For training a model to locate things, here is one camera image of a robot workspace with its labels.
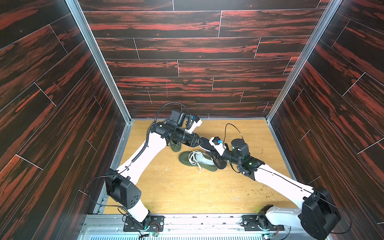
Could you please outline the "green shoe white laces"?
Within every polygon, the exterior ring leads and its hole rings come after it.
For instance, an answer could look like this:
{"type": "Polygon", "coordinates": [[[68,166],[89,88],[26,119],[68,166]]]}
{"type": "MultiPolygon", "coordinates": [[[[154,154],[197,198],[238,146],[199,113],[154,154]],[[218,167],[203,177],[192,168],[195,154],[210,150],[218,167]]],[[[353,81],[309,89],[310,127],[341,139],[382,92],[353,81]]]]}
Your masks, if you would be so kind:
{"type": "Polygon", "coordinates": [[[198,150],[182,152],[179,155],[179,161],[185,166],[198,167],[200,170],[206,169],[210,172],[216,172],[218,170],[218,167],[214,163],[214,159],[206,152],[198,150]]]}
{"type": "Polygon", "coordinates": [[[180,152],[182,144],[180,142],[170,141],[171,150],[175,153],[180,152]]]}

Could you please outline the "black insole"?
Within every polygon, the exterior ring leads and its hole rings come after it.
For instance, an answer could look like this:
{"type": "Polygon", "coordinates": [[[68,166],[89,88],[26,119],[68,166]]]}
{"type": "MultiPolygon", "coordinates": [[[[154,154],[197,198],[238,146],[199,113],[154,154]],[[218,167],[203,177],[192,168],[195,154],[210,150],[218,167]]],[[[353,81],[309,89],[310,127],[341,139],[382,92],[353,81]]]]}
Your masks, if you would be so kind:
{"type": "Polygon", "coordinates": [[[213,140],[200,137],[200,147],[213,158],[214,162],[223,162],[221,155],[223,154],[225,148],[223,147],[223,141],[221,141],[219,137],[214,137],[213,140]]]}

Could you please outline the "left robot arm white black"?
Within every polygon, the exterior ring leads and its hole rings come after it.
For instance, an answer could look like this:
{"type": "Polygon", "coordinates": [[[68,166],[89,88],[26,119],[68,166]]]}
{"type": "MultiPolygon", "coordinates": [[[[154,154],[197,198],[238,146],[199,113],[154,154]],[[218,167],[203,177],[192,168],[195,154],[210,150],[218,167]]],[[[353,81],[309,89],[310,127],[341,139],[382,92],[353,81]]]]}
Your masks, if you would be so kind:
{"type": "Polygon", "coordinates": [[[142,192],[136,186],[142,173],[171,142],[189,147],[199,146],[201,139],[194,130],[201,124],[202,120],[198,116],[173,110],[169,119],[150,124],[146,140],[124,164],[116,170],[109,169],[106,172],[108,196],[128,210],[136,223],[148,225],[151,217],[151,212],[141,201],[142,192]]]}

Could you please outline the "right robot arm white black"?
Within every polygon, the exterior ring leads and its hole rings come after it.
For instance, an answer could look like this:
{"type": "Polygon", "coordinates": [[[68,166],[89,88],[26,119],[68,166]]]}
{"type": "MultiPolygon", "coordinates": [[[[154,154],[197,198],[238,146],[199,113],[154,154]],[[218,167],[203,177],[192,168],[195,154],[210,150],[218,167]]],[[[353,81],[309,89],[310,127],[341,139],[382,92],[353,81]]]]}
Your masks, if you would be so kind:
{"type": "Polygon", "coordinates": [[[341,220],[341,214],[325,188],[299,183],[250,155],[243,139],[234,139],[229,148],[219,137],[209,140],[219,159],[235,164],[241,174],[285,196],[296,208],[265,207],[261,215],[271,225],[301,228],[316,240],[324,240],[341,220]]]}

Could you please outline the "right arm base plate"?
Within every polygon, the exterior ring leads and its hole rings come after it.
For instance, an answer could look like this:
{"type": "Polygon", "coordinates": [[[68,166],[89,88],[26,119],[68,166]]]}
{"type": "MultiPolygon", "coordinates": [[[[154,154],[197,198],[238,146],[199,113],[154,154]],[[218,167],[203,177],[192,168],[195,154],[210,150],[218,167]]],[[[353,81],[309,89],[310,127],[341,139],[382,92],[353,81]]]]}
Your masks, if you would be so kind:
{"type": "Polygon", "coordinates": [[[245,231],[277,232],[284,231],[283,225],[273,225],[264,215],[243,215],[240,226],[245,231]]]}

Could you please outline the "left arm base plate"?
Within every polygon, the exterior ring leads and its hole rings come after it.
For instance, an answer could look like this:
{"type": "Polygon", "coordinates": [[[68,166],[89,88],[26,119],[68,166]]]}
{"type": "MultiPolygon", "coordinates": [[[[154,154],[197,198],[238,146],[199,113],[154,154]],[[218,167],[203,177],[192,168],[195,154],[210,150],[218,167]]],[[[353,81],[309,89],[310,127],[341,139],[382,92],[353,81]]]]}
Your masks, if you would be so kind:
{"type": "Polygon", "coordinates": [[[147,216],[142,222],[128,216],[125,220],[124,232],[162,232],[164,230],[165,216],[147,216]]]}

